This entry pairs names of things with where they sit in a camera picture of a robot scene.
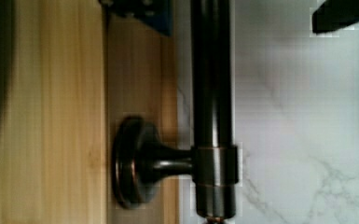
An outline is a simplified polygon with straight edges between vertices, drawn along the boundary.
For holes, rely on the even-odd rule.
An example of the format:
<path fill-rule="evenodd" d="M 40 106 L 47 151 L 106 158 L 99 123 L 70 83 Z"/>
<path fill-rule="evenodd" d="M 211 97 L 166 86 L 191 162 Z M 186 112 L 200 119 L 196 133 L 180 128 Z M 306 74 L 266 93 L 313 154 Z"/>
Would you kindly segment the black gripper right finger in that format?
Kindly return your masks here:
<path fill-rule="evenodd" d="M 314 34 L 335 32 L 359 22 L 359 0 L 325 0 L 312 13 Z"/>

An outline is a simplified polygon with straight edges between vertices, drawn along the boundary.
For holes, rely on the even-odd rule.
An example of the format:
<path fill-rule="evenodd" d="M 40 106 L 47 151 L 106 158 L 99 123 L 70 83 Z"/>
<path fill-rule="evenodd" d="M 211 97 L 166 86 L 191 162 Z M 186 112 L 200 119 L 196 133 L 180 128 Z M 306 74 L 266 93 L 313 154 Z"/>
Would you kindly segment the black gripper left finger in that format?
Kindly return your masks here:
<path fill-rule="evenodd" d="M 98 0 L 109 12 L 121 18 L 134 17 L 158 33 L 173 33 L 172 0 Z"/>

